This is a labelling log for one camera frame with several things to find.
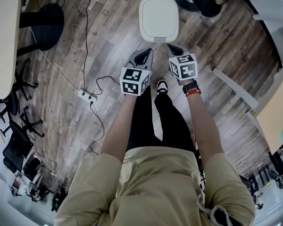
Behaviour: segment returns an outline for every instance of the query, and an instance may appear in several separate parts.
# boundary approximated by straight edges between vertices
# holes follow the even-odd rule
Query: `wooden floor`
[[[40,0],[44,5],[48,0]],[[182,89],[168,71],[165,44],[155,44],[142,39],[139,32],[139,4],[141,0],[92,0],[88,7],[89,54],[85,68],[87,90],[99,92],[96,78],[111,75],[118,79],[128,57],[141,48],[153,48],[152,99],[156,82],[165,78],[169,96],[183,114],[190,128],[191,117]],[[85,8],[88,0],[66,0],[63,10],[65,27],[57,46],[45,54],[77,89],[83,88],[83,61],[85,48]],[[31,11],[37,11],[34,1]],[[252,11],[243,0],[231,0],[223,5],[222,12],[214,18],[200,13],[179,10],[179,35],[176,42],[195,53],[199,66],[197,79],[202,98],[219,128],[222,145],[229,160],[242,175],[258,170],[266,163],[267,144],[245,113],[249,107],[239,99],[213,73],[217,67],[242,85],[257,100],[266,93],[273,82],[278,64],[267,36]],[[19,45],[31,43],[30,31],[21,29]],[[28,82],[38,82],[36,90],[29,89],[32,100],[20,99],[23,108],[29,105],[29,116],[41,118],[38,127],[45,138],[35,138],[34,149],[40,154],[46,168],[58,173],[58,182],[69,185],[80,160],[96,156],[90,152],[91,143],[100,138],[103,131],[100,122],[89,105],[77,96],[77,92],[59,75],[40,52],[27,57],[31,66],[26,73]],[[124,96],[120,87],[110,79],[100,81],[103,94],[95,103],[95,109],[107,130],[112,123]],[[153,105],[155,133],[162,136],[158,112]],[[93,145],[100,152],[103,139]],[[45,170],[45,182],[56,188],[57,180]]]

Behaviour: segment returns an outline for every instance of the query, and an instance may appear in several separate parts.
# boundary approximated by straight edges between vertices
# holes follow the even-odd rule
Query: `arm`
[[[123,163],[137,97],[126,95],[104,140],[101,153],[115,156]]]
[[[225,157],[220,135],[212,116],[200,94],[191,94],[187,99],[206,175],[206,207],[213,209],[220,205],[242,225],[252,224],[255,217],[252,197]]]
[[[185,84],[190,82],[190,80],[183,81]],[[219,131],[200,94],[189,95],[187,99],[201,161],[203,167],[205,167],[212,156],[218,153],[224,153]]]
[[[136,97],[126,95],[96,159],[82,159],[61,204],[55,226],[90,226],[108,211],[115,199],[129,140]]]

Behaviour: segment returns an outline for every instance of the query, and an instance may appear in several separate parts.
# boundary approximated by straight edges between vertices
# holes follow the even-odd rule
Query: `white cable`
[[[247,159],[249,156],[250,156],[250,153],[247,154],[246,156],[244,156],[242,159],[240,159],[239,161],[237,161],[237,162],[235,163],[234,168],[235,168],[235,166],[237,165],[237,163],[239,163],[239,162],[242,160],[240,166],[239,166],[238,168],[235,168],[236,170],[238,170],[238,173],[243,172],[243,171],[247,168],[247,166],[244,165],[243,163],[244,163],[244,160]]]
[[[36,40],[36,37],[35,37],[35,35],[34,35],[34,33],[33,33],[32,28],[29,27],[29,29],[32,31],[32,34],[33,34],[33,38],[34,38],[35,43],[37,43],[37,40]],[[48,57],[47,57],[41,50],[39,50],[39,51],[40,51],[41,54],[43,54],[43,56],[48,60],[48,62],[51,64],[51,66],[54,67],[54,69],[55,69],[60,75],[62,75],[62,73],[53,65],[53,63],[48,59]],[[68,79],[66,79],[66,77],[65,77],[64,75],[62,75],[62,76],[63,76],[63,78],[72,86],[72,88],[74,88],[77,92],[79,92],[78,89],[77,89],[76,87],[74,87],[73,84],[72,84]]]

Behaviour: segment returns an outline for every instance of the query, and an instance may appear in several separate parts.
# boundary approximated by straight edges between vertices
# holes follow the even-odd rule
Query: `t-shirt sleeve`
[[[115,198],[121,162],[109,154],[82,159],[66,199],[55,217],[55,226],[90,226]]]
[[[255,205],[250,192],[223,153],[214,155],[206,164],[205,206],[220,205],[244,226],[252,225]]]

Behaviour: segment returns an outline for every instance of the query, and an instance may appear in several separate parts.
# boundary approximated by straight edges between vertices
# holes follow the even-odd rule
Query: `power strip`
[[[90,103],[91,101],[95,103],[98,100],[97,96],[93,96],[83,89],[80,89],[77,95],[88,103]]]
[[[22,13],[24,13],[26,11],[29,1],[30,0],[23,0],[22,7],[21,7]]]

